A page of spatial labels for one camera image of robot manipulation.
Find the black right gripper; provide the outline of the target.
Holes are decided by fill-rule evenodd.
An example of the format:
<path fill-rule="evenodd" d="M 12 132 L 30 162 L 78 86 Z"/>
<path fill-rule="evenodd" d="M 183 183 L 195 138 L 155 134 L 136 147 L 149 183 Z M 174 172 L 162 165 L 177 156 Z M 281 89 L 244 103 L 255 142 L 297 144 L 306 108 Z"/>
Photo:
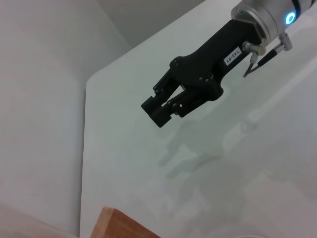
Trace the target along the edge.
<path fill-rule="evenodd" d="M 242 50 L 244 42 L 261 43 L 254 24 L 228 21 L 195 52 L 175 58 L 170 70 L 153 87 L 155 95 L 141 108 L 158 127 L 163 127 L 172 114 L 184 117 L 205 103 L 209 95 L 216 100 L 223 93 L 224 76 L 249 55 Z M 181 86 L 187 88 L 173 97 Z"/>

